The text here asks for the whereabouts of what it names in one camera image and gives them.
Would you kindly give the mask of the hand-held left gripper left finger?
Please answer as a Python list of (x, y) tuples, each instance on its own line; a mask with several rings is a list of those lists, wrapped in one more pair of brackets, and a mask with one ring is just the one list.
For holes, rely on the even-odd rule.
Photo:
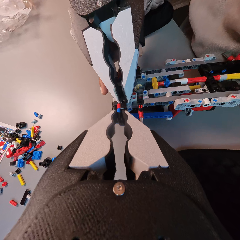
[(113, 150), (112, 137), (115, 134), (114, 113), (112, 110), (88, 129), (69, 164), (70, 168), (107, 170), (107, 158)]

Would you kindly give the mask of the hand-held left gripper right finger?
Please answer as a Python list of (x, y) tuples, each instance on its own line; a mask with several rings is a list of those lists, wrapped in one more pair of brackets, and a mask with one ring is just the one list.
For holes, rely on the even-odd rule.
[(143, 171), (168, 168), (169, 165), (157, 144), (151, 130), (129, 112), (122, 112), (124, 134), (127, 137), (125, 160), (127, 168), (135, 174), (137, 180)]

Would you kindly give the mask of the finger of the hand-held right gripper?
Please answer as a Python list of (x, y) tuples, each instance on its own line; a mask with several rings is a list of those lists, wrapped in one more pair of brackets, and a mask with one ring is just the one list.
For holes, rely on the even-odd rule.
[(122, 72), (121, 84), (127, 102), (130, 102), (139, 57), (139, 51), (135, 47), (130, 7), (118, 13), (111, 25), (111, 35), (120, 51), (118, 65)]
[(83, 31), (86, 46), (92, 61), (92, 67), (108, 91), (119, 103), (119, 93), (115, 83), (116, 67), (109, 55), (109, 41), (105, 33), (92, 27)]

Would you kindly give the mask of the lego car model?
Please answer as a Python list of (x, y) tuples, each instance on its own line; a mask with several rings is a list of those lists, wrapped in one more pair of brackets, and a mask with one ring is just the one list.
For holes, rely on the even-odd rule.
[(171, 120), (179, 112), (214, 110), (215, 107), (240, 106), (240, 53), (222, 54), (218, 62), (214, 54), (201, 58), (170, 58), (160, 69), (137, 66), (130, 101), (112, 101), (112, 110), (125, 109), (143, 119)]

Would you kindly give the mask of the pile of mixed lego pieces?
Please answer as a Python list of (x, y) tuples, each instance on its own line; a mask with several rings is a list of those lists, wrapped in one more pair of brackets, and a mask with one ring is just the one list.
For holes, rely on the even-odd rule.
[(37, 118), (30, 115), (16, 115), (7, 119), (7, 113), (0, 114), (1, 124), (7, 127), (7, 144), (5, 154), (0, 161), (0, 211), (22, 210), (32, 194), (46, 168), (39, 166), (51, 154), (50, 130), (46, 114)]

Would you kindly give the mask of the person's right hand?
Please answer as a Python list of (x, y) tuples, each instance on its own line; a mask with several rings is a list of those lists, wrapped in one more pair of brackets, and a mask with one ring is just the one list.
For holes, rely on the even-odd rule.
[(99, 85), (100, 85), (101, 94), (106, 95), (108, 93), (108, 89), (105, 86), (105, 84), (103, 83), (103, 81), (100, 79), (100, 77), (99, 77)]

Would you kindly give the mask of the clear plastic bag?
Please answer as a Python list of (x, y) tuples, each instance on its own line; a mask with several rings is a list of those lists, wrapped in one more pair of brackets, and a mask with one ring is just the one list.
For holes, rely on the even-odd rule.
[(13, 31), (25, 23), (31, 9), (30, 0), (0, 1), (0, 42), (7, 40)]

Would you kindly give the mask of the holographic sticker sheet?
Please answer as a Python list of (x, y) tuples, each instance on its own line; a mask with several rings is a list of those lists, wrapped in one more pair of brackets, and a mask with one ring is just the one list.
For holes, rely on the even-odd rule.
[(12, 139), (9, 134), (14, 132), (17, 128), (5, 123), (0, 122), (0, 162), (9, 148)]

